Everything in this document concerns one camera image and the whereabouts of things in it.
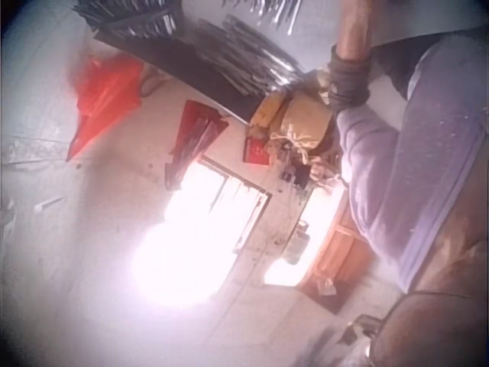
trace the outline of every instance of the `long-sleeve shirt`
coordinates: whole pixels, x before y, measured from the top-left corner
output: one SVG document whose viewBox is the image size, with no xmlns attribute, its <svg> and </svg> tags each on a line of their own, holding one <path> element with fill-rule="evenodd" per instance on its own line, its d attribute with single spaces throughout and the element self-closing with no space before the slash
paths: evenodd
<svg viewBox="0 0 489 367">
<path fill-rule="evenodd" d="M 452 36 L 433 46 L 398 132 L 366 105 L 337 123 L 351 166 L 355 222 L 404 291 L 425 260 L 487 138 L 487 49 Z"/>
</svg>

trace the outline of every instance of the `wooden cabinet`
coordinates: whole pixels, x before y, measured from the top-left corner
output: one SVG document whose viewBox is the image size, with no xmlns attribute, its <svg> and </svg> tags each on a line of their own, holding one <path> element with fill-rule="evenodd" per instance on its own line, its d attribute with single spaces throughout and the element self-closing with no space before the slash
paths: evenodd
<svg viewBox="0 0 489 367">
<path fill-rule="evenodd" d="M 338 313 L 373 260 L 374 253 L 351 216 L 345 191 L 324 244 L 299 287 L 313 300 Z M 336 295 L 323 296 L 319 289 L 329 281 L 334 284 Z"/>
</svg>

